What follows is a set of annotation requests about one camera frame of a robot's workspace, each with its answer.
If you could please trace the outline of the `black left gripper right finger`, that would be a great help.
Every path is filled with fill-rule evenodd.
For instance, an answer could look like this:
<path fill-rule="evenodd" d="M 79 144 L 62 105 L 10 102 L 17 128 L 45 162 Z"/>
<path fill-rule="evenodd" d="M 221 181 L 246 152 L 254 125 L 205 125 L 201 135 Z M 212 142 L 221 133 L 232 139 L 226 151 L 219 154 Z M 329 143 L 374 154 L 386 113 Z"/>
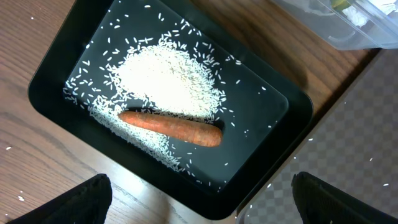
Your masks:
<path fill-rule="evenodd" d="M 397 224 L 397 218 L 308 172 L 295 174 L 291 186 L 303 224 Z"/>

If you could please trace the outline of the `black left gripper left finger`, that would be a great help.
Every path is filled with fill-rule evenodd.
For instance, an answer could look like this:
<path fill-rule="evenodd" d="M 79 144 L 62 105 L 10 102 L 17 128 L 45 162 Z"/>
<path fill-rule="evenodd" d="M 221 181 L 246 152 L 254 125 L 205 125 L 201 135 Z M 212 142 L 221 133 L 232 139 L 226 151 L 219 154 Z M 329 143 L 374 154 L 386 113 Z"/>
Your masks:
<path fill-rule="evenodd" d="M 113 192 L 106 174 L 97 174 L 8 224 L 103 224 Z"/>

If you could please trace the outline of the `orange carrot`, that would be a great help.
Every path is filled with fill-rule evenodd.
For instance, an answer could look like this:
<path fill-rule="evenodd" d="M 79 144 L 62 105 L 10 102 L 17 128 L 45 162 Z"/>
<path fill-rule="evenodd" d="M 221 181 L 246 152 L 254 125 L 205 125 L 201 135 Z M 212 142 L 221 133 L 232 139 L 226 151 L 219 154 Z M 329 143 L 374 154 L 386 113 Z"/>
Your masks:
<path fill-rule="evenodd" d="M 122 112 L 118 117 L 125 123 L 138 128 L 199 146 L 216 147 L 222 142 L 221 129 L 210 124 L 135 111 Z"/>

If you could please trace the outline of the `white rice pile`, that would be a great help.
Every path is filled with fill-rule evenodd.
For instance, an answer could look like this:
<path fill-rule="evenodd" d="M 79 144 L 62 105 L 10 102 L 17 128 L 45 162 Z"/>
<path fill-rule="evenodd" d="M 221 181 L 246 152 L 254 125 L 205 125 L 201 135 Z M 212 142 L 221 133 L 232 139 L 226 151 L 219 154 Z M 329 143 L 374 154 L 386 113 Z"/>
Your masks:
<path fill-rule="evenodd" d="M 160 1 L 114 1 L 62 95 L 129 145 L 217 192 L 289 108 L 286 97 Z M 196 146 L 131 126 L 119 119 L 123 111 L 210 124 L 223 140 Z"/>

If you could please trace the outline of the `green yellow snack wrapper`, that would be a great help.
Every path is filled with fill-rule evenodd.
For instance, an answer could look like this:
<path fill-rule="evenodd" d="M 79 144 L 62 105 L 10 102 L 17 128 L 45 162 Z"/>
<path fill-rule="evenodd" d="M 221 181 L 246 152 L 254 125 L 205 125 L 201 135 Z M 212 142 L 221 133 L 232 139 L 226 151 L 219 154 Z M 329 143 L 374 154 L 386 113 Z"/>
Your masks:
<path fill-rule="evenodd" d="M 343 11 L 351 6 L 347 0 L 330 0 L 331 7 L 336 11 Z"/>

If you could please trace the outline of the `white paper napkin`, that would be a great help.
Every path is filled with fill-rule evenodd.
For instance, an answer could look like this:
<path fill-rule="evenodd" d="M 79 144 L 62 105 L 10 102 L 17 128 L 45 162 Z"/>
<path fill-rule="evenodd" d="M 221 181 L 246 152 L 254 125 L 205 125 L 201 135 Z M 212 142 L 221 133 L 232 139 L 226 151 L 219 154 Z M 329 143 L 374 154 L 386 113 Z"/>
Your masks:
<path fill-rule="evenodd" d="M 397 12 L 397 1 L 395 0 L 369 0 L 369 4 L 366 4 L 364 1 L 356 1 L 356 3 L 363 8 L 363 11 L 380 19 L 379 11 L 386 16 Z M 348 1 L 343 1 L 339 6 L 335 6 L 335 10 L 341 11 L 350 22 L 358 27 L 366 25 L 371 17 L 365 15 L 362 10 L 353 6 Z"/>

